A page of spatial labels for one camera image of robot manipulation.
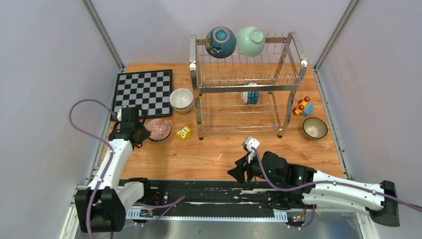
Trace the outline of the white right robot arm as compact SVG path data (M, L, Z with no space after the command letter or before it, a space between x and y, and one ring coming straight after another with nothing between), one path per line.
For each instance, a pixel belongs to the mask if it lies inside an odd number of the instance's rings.
M254 177L265 179L274 189L281 189L283 205L296 208L304 205L346 209L369 216L377 224L399 227L395 184L384 180L379 184L360 183L334 177L266 151L261 159L249 152L235 162L228 175L243 184Z

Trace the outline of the dark patterned rim bowl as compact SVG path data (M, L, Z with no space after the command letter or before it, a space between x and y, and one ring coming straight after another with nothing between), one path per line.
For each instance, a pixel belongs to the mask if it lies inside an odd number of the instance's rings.
M304 136L310 140L319 140L328 134L328 126L326 123L316 117L306 118L302 124Z

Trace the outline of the cream bowl green leaf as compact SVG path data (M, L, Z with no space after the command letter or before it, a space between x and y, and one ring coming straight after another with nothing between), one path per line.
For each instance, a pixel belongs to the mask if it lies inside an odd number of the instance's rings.
M176 112L184 114L190 111L190 109L192 108L193 105L190 105L188 107L185 108L173 108Z

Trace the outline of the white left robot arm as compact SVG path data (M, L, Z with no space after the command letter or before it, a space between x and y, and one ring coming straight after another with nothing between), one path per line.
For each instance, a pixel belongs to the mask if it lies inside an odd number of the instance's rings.
M105 141L106 158L87 189L78 190L75 205L81 231L89 238L94 233L119 232L127 211L135 204L146 206L152 201L147 178L130 178L118 189L123 168L135 148L141 148L151 132L144 126L145 111L140 107L123 107Z

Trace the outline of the plain cream bowl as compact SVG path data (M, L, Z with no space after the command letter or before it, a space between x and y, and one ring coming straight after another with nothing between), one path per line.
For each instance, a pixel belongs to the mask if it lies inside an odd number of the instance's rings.
M178 88L170 94L170 104L174 109L184 110L193 104L193 93L186 88Z

